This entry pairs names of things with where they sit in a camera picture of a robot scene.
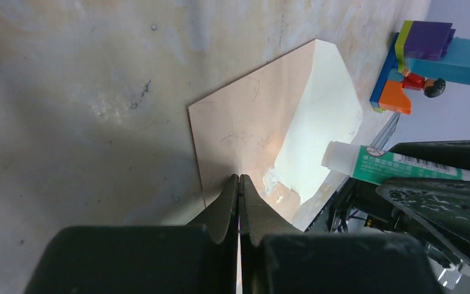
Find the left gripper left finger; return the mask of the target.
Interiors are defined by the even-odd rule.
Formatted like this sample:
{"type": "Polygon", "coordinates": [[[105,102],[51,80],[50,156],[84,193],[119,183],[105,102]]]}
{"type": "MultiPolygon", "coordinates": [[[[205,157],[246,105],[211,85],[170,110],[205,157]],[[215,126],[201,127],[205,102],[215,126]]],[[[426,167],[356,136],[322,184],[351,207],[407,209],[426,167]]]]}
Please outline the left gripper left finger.
{"type": "Polygon", "coordinates": [[[238,184],[231,175],[220,195],[185,226],[185,293],[236,292],[238,184]]]}

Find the cream letter paper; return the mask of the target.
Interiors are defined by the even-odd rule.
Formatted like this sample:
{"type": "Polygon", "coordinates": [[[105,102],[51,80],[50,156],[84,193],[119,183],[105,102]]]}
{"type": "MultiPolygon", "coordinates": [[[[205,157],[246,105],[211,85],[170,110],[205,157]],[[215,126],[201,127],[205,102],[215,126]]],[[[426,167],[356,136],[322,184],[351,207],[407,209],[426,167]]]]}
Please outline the cream letter paper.
{"type": "Polygon", "coordinates": [[[274,168],[278,182],[304,204],[329,174],[322,159],[331,141],[351,143],[363,120],[362,107],[334,43],[313,40],[310,75],[274,168]]]}

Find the green white glue stick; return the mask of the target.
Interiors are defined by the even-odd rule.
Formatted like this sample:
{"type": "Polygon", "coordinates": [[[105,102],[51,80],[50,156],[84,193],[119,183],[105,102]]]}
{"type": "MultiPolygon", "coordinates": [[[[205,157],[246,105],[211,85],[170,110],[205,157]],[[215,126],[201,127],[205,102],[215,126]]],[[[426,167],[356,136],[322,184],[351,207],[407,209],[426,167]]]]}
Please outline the green white glue stick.
{"type": "Polygon", "coordinates": [[[321,165],[376,185],[394,177],[470,181],[470,170],[339,141],[328,144],[321,165]]]}

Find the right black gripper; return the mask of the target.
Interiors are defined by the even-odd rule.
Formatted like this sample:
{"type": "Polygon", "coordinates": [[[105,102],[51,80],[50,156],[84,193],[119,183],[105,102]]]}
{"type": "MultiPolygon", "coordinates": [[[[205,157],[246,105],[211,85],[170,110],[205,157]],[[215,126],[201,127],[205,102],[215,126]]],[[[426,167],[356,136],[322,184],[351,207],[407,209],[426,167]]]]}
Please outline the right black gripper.
{"type": "MultiPolygon", "coordinates": [[[[390,152],[470,170],[470,140],[398,143],[390,152]]],[[[437,281],[451,292],[470,267],[470,181],[392,178],[374,184],[347,180],[324,207],[331,233],[406,233],[423,245],[437,281]]]]}

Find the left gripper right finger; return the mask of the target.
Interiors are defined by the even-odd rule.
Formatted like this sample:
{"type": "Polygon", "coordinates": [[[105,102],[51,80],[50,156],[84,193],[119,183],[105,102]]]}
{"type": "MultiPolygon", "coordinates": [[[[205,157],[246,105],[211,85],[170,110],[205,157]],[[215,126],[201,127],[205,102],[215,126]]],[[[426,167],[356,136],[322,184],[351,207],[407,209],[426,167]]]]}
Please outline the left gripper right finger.
{"type": "Polygon", "coordinates": [[[242,292],[274,293],[280,264],[270,242],[302,232],[262,199],[249,175],[239,178],[238,196],[242,292]]]}

